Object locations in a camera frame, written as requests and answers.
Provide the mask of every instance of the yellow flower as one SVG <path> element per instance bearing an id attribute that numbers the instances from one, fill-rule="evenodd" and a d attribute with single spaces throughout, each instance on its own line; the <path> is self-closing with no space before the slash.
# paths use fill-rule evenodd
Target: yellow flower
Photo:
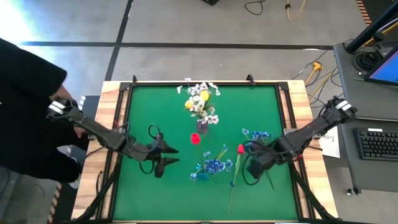
<path id="1" fill-rule="evenodd" d="M 191 109 L 193 106 L 193 101 L 192 100 L 187 100 L 187 102 L 185 102 L 185 108 L 186 109 Z"/>
<path id="2" fill-rule="evenodd" d="M 209 99 L 209 92 L 207 90 L 203 90 L 200 92 L 200 97 L 204 100 L 207 101 Z"/>

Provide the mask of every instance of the gray floor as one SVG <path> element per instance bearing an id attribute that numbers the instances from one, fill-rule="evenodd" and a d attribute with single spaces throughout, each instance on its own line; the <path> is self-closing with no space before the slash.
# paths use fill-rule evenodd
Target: gray floor
<path id="1" fill-rule="evenodd" d="M 308 0 L 294 21 L 285 15 L 283 0 L 267 0 L 261 16 L 246 12 L 246 0 L 221 0 L 209 6 L 200 0 L 134 0 L 123 42 L 185 42 L 233 44 L 333 45 L 354 38 L 365 23 L 354 0 Z M 114 42 L 127 0 L 0 0 L 0 37 L 10 42 Z M 300 1 L 292 2 L 292 14 Z M 252 10 L 259 6 L 252 5 Z M 68 70 L 65 86 L 75 98 L 98 95 L 112 47 L 21 46 Z M 288 80 L 318 50 L 145 49 L 122 48 L 112 80 L 257 79 Z M 336 67 L 333 52 L 321 59 L 321 75 Z M 299 76 L 305 79 L 308 67 Z M 320 82 L 308 87 L 312 93 Z M 342 89 L 328 82 L 320 99 L 327 101 Z M 317 114 L 320 108 L 314 108 Z M 339 216 L 345 220 L 396 223 L 398 194 L 364 191 L 347 197 L 350 186 L 344 161 L 326 159 L 326 168 Z M 7 209 L 6 220 L 47 219 L 55 182 L 23 177 Z"/>

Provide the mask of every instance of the keyboard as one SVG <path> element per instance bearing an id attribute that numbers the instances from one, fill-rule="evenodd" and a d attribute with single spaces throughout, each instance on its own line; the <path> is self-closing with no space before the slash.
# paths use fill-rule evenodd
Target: keyboard
<path id="1" fill-rule="evenodd" d="M 398 161 L 398 130 L 356 128 L 354 136 L 361 159 Z"/>

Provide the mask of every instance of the wooden table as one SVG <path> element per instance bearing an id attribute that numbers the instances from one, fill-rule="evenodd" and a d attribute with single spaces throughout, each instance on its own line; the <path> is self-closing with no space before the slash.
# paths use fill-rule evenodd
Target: wooden table
<path id="1" fill-rule="evenodd" d="M 256 82 L 275 82 L 273 81 L 256 81 Z M 294 111 L 295 122 L 297 128 L 305 126 L 313 119 L 312 111 L 308 102 L 307 92 L 305 89 L 304 82 L 302 80 L 289 80 L 281 81 L 287 82 L 289 85 L 290 100 Z M 95 120 L 107 128 L 112 128 L 113 119 L 115 114 L 115 107 L 119 93 L 120 82 L 104 82 L 101 97 L 98 104 Z M 124 96 L 122 103 L 121 115 L 119 123 L 123 123 L 124 108 L 127 101 L 127 96 Z M 289 111 L 287 109 L 287 101 L 285 97 L 282 97 L 282 104 L 284 106 L 284 114 L 288 127 L 291 127 L 289 119 Z M 312 141 L 312 146 L 319 147 L 318 141 Z M 91 152 L 100 145 L 98 142 L 91 142 L 88 147 L 88 152 Z M 87 206 L 93 201 L 96 196 L 96 180 L 98 173 L 104 169 L 104 163 L 106 160 L 107 150 L 103 149 L 97 153 L 94 153 L 85 161 L 83 173 L 81 175 L 80 188 L 73 208 L 72 218 L 77 218 L 86 210 Z M 308 175 L 308 181 L 312 192 L 315 194 L 320 203 L 327 209 L 327 211 L 337 217 L 337 211 L 333 195 L 331 192 L 328 175 L 326 173 L 325 163 L 323 161 L 322 152 L 316 149 L 307 148 L 303 155 L 305 161 L 305 168 Z M 113 156 L 113 164 L 116 161 L 116 156 Z M 300 191 L 300 200 L 303 208 L 304 217 L 308 217 L 307 203 L 303 192 Z M 105 198 L 103 216 L 107 215 L 109 207 L 110 192 Z"/>

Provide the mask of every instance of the green mat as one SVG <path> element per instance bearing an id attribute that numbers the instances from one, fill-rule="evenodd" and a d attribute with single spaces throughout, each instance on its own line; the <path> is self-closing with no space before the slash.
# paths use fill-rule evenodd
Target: green mat
<path id="1" fill-rule="evenodd" d="M 287 164 L 270 171 L 275 190 L 266 175 L 257 185 L 248 186 L 241 173 L 236 180 L 231 210 L 227 213 L 233 179 L 232 172 L 223 172 L 210 180 L 191 180 L 198 151 L 210 151 L 215 157 L 225 143 L 223 161 L 236 161 L 236 150 L 246 138 L 242 128 L 268 131 L 272 139 L 282 135 L 273 86 L 220 86 L 221 96 L 212 97 L 220 122 L 210 124 L 201 143 L 190 142 L 196 132 L 196 118 L 184 109 L 188 94 L 177 94 L 172 86 L 137 86 L 132 94 L 129 115 L 130 134 L 140 142 L 151 142 L 147 128 L 158 125 L 170 147 L 180 151 L 169 154 L 181 161 L 166 167 L 163 178 L 145 175 L 138 162 L 123 157 L 117 189 L 114 220 L 296 220 L 294 195 Z M 150 170 L 150 162 L 144 163 Z M 255 181 L 247 173 L 248 181 Z"/>

